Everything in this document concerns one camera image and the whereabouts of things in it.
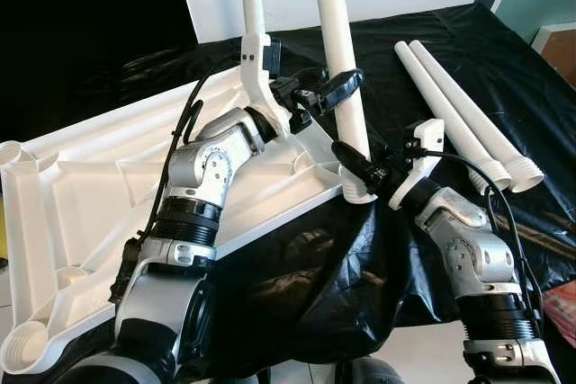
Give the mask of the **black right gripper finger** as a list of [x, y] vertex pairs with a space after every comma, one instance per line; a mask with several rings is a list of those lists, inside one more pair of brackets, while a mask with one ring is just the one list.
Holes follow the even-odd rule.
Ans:
[[346, 171], [353, 175], [365, 188], [375, 188], [375, 165], [349, 143], [334, 141], [330, 150]]

